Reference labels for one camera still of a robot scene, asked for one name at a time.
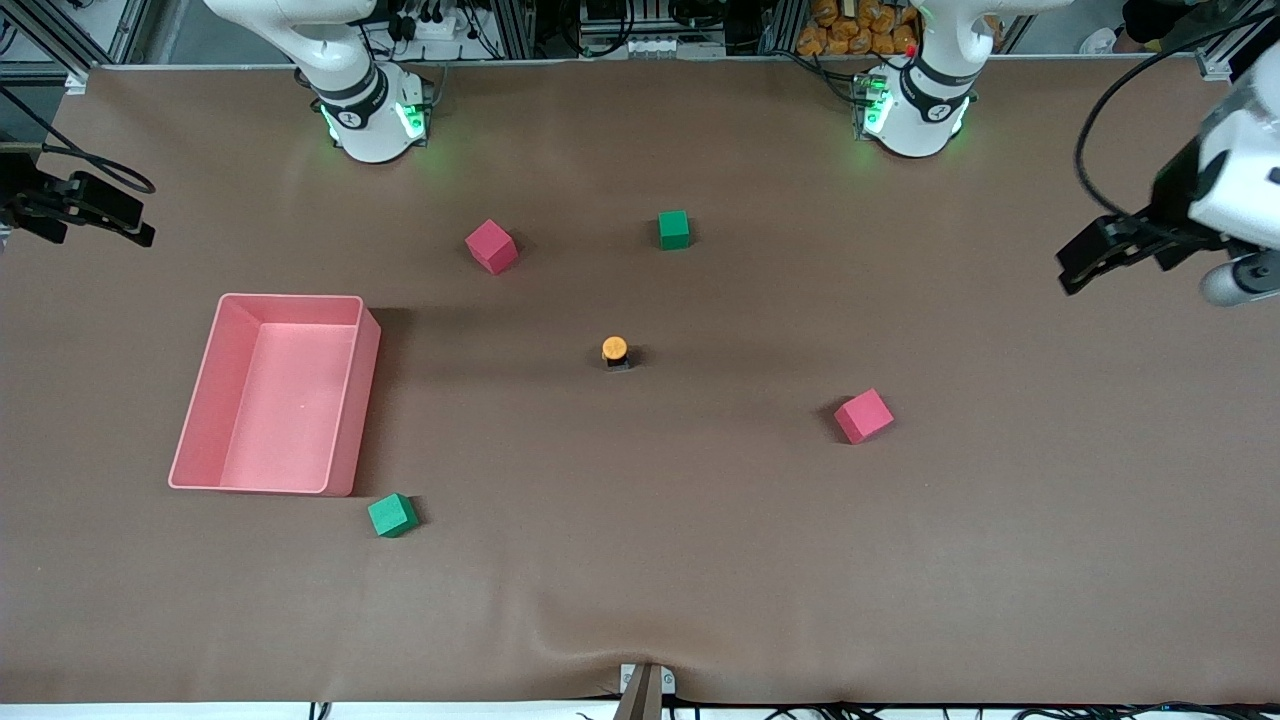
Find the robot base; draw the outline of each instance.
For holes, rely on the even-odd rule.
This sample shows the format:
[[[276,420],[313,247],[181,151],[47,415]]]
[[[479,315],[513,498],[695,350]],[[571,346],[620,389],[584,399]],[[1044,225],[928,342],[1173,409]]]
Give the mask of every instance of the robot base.
[[[951,113],[954,119],[927,122],[904,100],[900,77],[899,69],[887,63],[854,77],[854,99],[865,101],[854,108],[854,132],[859,140],[873,138],[897,155],[927,158],[960,132],[969,101]]]
[[[361,163],[387,163],[415,145],[426,145],[434,87],[394,63],[378,63],[387,74],[387,100],[364,128],[352,129],[325,113],[337,147]]]

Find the pink plastic tray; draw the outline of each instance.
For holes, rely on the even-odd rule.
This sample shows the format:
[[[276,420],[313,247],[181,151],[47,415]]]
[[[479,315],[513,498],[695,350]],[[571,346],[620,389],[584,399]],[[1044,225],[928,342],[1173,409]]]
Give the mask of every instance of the pink plastic tray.
[[[358,297],[224,295],[169,487],[351,495],[380,337]]]

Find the white shoe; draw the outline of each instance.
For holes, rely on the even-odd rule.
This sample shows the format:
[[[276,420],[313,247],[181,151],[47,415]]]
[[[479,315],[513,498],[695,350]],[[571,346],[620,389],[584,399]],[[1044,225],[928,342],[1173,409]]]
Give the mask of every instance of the white shoe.
[[[1116,32],[1108,27],[1093,31],[1093,35],[1080,44],[1080,55],[1110,55],[1116,44]]]

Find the brown table surface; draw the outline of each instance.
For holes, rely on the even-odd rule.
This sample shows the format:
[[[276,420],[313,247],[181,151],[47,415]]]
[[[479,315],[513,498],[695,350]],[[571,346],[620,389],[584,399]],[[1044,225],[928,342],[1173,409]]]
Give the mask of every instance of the brown table surface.
[[[285,72],[95,73],[58,122],[156,181],[157,238],[3,258],[0,700],[575,697],[636,659],[700,701],[1280,700],[1280,305],[1206,305],[1221,258],[1055,282],[1126,67],[993,63],[919,161],[787,63],[458,69],[383,167]],[[1140,205],[1221,92],[1144,74],[1097,179]],[[376,309],[355,497],[166,487],[229,291]],[[897,423],[854,447],[868,387]],[[376,538],[388,492],[428,524]]]

